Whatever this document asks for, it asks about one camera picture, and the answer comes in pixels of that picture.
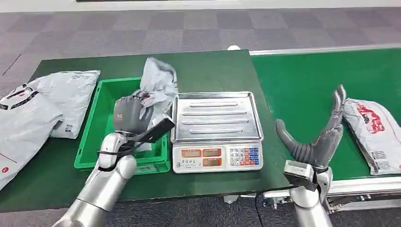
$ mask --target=power cord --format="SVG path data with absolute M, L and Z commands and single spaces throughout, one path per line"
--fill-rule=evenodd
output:
M 284 187 L 284 188 L 281 188 L 280 190 L 289 190 L 289 189 L 292 189 L 292 188 L 295 188 L 295 186 L 292 185 L 292 186 Z M 258 208 L 258 197 L 261 196 L 265 192 L 256 193 L 256 196 L 255 196 L 255 209 L 256 209 L 256 213 L 258 214 L 258 218 L 259 218 L 259 222 L 261 224 L 261 227 L 263 227 L 263 223 L 262 223 L 262 217 L 261 217 L 261 214 L 260 214 L 259 208 Z
M 258 197 L 262 194 L 263 194 L 263 192 L 256 193 L 256 196 L 255 196 L 255 209 L 256 209 L 256 213 L 258 213 L 259 222 L 261 224 L 261 227 L 263 227 L 263 223 L 262 223 L 262 217 L 261 217 L 261 214 L 259 213 L 259 208 L 258 208 Z

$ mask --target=white plastic mailer bag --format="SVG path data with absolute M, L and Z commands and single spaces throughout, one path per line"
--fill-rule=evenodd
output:
M 60 119 L 62 112 L 26 84 L 0 99 L 0 190 L 38 152 Z
M 344 117 L 372 175 L 401 173 L 401 130 L 386 108 L 372 101 L 348 99 Z
M 48 97 L 63 113 L 51 137 L 75 139 L 79 134 L 100 71 L 61 71 L 28 85 Z

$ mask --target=printed logo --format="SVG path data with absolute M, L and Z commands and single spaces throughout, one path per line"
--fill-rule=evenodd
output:
M 371 134 L 376 134 L 379 131 L 384 131 L 384 126 L 382 124 L 382 121 L 380 120 L 379 115 L 359 103 L 357 103 L 357 110 L 364 118 L 366 129 Z

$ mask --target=qr code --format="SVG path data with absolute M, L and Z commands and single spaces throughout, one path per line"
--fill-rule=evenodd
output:
M 384 151 L 373 151 L 371 152 L 373 159 L 387 159 Z
M 71 132 L 71 129 L 72 129 L 72 125 L 71 124 L 67 124 L 65 126 L 65 132 Z
M 388 162 L 376 162 L 378 169 L 389 170 L 390 164 Z

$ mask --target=green table surface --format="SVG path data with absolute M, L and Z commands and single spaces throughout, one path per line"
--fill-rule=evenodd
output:
M 277 54 L 252 60 L 273 117 L 283 119 L 300 142 L 311 142 L 326 125 L 331 94 L 339 84 L 348 97 L 376 101 L 401 122 L 401 49 Z M 374 178 L 345 120 L 343 125 L 330 162 L 333 179 Z
M 264 191 L 288 186 L 282 175 L 287 150 L 274 131 L 252 60 L 247 50 L 154 55 L 175 67 L 180 92 L 251 91 L 264 132 L 260 171 L 133 176 L 121 201 Z M 42 61 L 32 79 L 61 70 L 101 70 L 99 80 L 140 77 L 146 55 Z M 49 138 L 37 155 L 0 191 L 0 211 L 68 207 L 82 189 L 88 172 L 73 163 L 82 137 Z

